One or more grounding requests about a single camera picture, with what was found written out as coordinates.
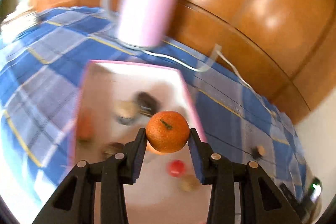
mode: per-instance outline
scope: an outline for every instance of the pink mug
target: pink mug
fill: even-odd
[[[151,49],[160,44],[169,27],[177,0],[121,0],[119,16],[110,10],[111,0],[101,0],[108,18],[117,23],[115,38],[126,47]]]

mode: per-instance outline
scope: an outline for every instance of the black device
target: black device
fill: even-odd
[[[136,139],[107,160],[80,161],[61,182],[33,224],[92,224],[95,184],[101,182],[101,224],[127,224],[123,184],[134,184],[140,175],[147,145],[144,128]],[[241,192],[241,223],[299,224],[299,216],[260,165],[231,162],[201,142],[190,130],[188,146],[196,177],[212,185],[207,224],[234,224],[234,183]]]
[[[322,183],[317,177],[315,177],[301,202],[296,200],[295,196],[284,183],[280,185],[280,189],[294,211],[299,216],[300,220],[305,223],[309,219],[311,212],[316,206],[316,201],[322,191]]]

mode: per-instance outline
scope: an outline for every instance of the yellow stripe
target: yellow stripe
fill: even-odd
[[[168,42],[168,41],[166,41],[166,40],[163,40],[163,42],[165,42],[165,43],[167,43],[167,44],[169,44],[169,45],[172,45],[172,46],[175,47],[175,48],[179,48],[180,50],[182,50],[182,51],[186,52],[187,54],[190,54],[190,55],[193,56],[194,58],[198,59],[195,55],[192,55],[190,52],[186,51],[185,49],[183,49],[183,48],[181,48],[181,47],[179,47],[179,46],[176,46],[176,45],[174,45],[174,44],[172,44],[172,43],[170,43],[170,42]]]
[[[49,62],[45,61],[42,56],[40,56],[37,52],[35,52],[31,47],[27,48],[28,52],[30,52],[37,60],[39,60],[42,64],[49,64]]]
[[[52,24],[52,25],[55,25],[55,26],[63,26],[63,24],[53,22],[53,21],[50,21],[50,20],[47,20],[45,23],[49,23],[49,24]]]
[[[96,18],[100,18],[100,19],[107,19],[107,17],[100,17],[100,16],[94,16],[94,15],[91,15],[93,17],[96,17]]]
[[[272,140],[276,141],[276,142],[279,142],[279,143],[283,143],[283,144],[287,144],[289,145],[289,142],[287,140],[280,140],[280,139],[277,139],[277,138],[273,138],[272,137]]]
[[[105,41],[103,41],[103,40],[101,40],[101,39],[98,39],[98,38],[96,38],[96,37],[88,37],[88,38],[93,39],[93,40],[96,40],[96,41],[99,42],[99,43],[102,43],[102,44],[107,45],[107,46],[109,46],[109,47],[115,48],[116,50],[119,50],[119,51],[121,51],[121,52],[127,53],[127,54],[129,54],[129,55],[135,55],[134,53],[128,52],[128,51],[126,51],[126,50],[124,50],[124,49],[122,49],[122,48],[119,48],[119,47],[117,47],[117,46],[114,46],[114,45],[112,45],[112,44],[110,44],[110,43],[107,43],[107,42],[105,42]]]
[[[21,145],[21,147],[23,148],[23,150],[27,153],[27,155],[29,156],[29,158],[31,158],[31,160],[38,166],[38,167],[42,167],[42,164],[39,162],[39,160],[33,155],[33,153],[29,150],[28,146],[25,144],[25,142],[23,141],[23,139],[21,138],[19,132],[17,131],[16,127],[14,126],[10,116],[8,115],[7,110],[4,111],[4,114],[6,116],[7,119],[7,123],[9,125],[9,127],[11,128],[11,130],[13,131],[14,135],[16,136],[19,144]]]
[[[212,98],[209,94],[207,94],[206,92],[204,92],[203,90],[198,89],[200,92],[202,92],[204,95],[208,96],[211,100],[213,100],[214,102],[216,102],[217,104],[220,104],[222,107],[226,108],[228,111],[232,112],[234,115],[237,115],[238,117],[240,117],[241,119],[243,119],[242,115],[240,115],[239,113],[233,111],[232,109],[230,109],[229,107],[227,107],[226,105],[224,105],[222,102],[217,101],[215,98]]]

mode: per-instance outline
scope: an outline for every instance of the white cable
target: white cable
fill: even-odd
[[[149,55],[153,55],[153,56],[157,56],[157,57],[168,58],[168,59],[173,60],[173,61],[175,61],[176,63],[179,63],[179,64],[181,64],[182,66],[184,66],[184,67],[186,67],[186,68],[188,68],[188,69],[190,69],[190,70],[196,71],[196,72],[205,72],[205,71],[207,71],[208,69],[211,68],[211,66],[208,66],[208,65],[205,64],[205,65],[202,66],[201,68],[196,69],[196,68],[190,67],[190,66],[187,65],[186,63],[183,63],[182,61],[180,61],[180,60],[178,60],[178,59],[176,59],[176,58],[174,58],[174,57],[171,57],[171,56],[169,56],[169,55],[165,55],[165,54],[157,54],[157,53],[149,52],[149,51],[145,51],[145,50],[142,50],[142,51],[143,51],[145,54],[149,54]]]
[[[183,63],[182,61],[172,57],[172,56],[169,56],[169,55],[165,55],[165,54],[158,54],[158,53],[154,53],[154,52],[149,52],[149,51],[146,51],[146,50],[142,50],[142,52],[144,52],[145,54],[149,54],[149,55],[152,55],[152,56],[156,56],[156,57],[163,57],[163,58],[168,58],[170,60],[173,60],[175,61],[176,63],[179,63],[181,64],[182,66],[190,69],[190,70],[193,70],[193,71],[196,71],[196,72],[206,72],[208,69],[211,68],[212,64],[214,63],[214,61],[216,60],[216,57],[217,56],[214,56],[214,53],[217,53],[217,55],[219,55],[226,63],[228,63],[231,68],[233,69],[233,71],[235,72],[235,74],[238,76],[239,80],[242,82],[242,84],[247,87],[250,91],[252,91],[252,93],[255,95],[255,97],[259,100],[259,102],[263,105],[263,107],[268,111],[268,113],[272,116],[272,117],[276,117],[276,113],[274,111],[271,111],[269,110],[265,103],[264,103],[264,100],[262,99],[262,97],[256,93],[254,91],[254,89],[241,77],[241,75],[239,74],[237,68],[231,64],[231,62],[225,58],[225,56],[221,53],[221,51],[217,50],[217,49],[214,49],[213,51],[213,54],[211,55],[211,59],[209,58],[210,62],[209,64],[204,64],[201,68],[199,69],[196,69],[196,68],[193,68],[193,67],[190,67],[189,65],[187,65],[186,63]]]
[[[226,62],[228,63],[231,68],[233,69],[233,71],[235,72],[235,74],[238,76],[239,80],[243,83],[244,86],[246,86],[250,91],[252,91],[252,93],[255,95],[255,97],[259,100],[259,102],[263,105],[263,107],[268,111],[269,114],[271,114],[272,117],[276,116],[275,112],[274,111],[271,111],[268,109],[267,106],[265,106],[265,103],[264,103],[264,100],[262,99],[262,97],[256,93],[254,91],[254,89],[241,77],[241,75],[239,74],[237,68],[230,63],[230,61],[228,59],[225,58],[225,56],[220,52],[220,51],[217,51],[217,54]]]

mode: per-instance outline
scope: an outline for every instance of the small object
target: small object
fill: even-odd
[[[82,167],[84,167],[86,165],[86,161],[84,161],[84,160],[81,160],[81,161],[79,161],[78,163],[77,163],[77,166],[79,167],[79,168],[82,168]]]
[[[218,153],[213,153],[213,154],[211,155],[211,158],[212,158],[213,160],[220,160],[220,159],[221,159],[221,155],[218,154]]]
[[[172,177],[181,177],[185,172],[185,164],[182,160],[173,160],[167,165],[167,172]]]
[[[114,155],[114,157],[117,159],[117,160],[121,160],[125,157],[125,154],[124,153],[117,153]]]
[[[259,165],[256,161],[252,160],[249,162],[249,166],[252,168],[258,168]]]
[[[182,190],[186,192],[192,192],[199,188],[200,182],[193,175],[185,175],[181,178],[179,185]]]
[[[262,145],[258,145],[252,149],[252,157],[257,160],[266,154],[265,148]]]
[[[181,150],[190,135],[185,118],[175,111],[161,111],[153,115],[146,126],[146,136],[151,146],[161,153]]]
[[[139,106],[140,113],[152,117],[159,109],[159,103],[147,92],[140,92],[135,99]]]
[[[109,143],[105,145],[102,150],[104,159],[106,160],[112,155],[123,151],[124,147],[125,145],[123,145],[122,143],[117,143],[117,142],[113,142],[113,143]]]
[[[118,123],[128,126],[134,122],[139,113],[139,107],[134,102],[117,100],[114,104],[114,112]]]

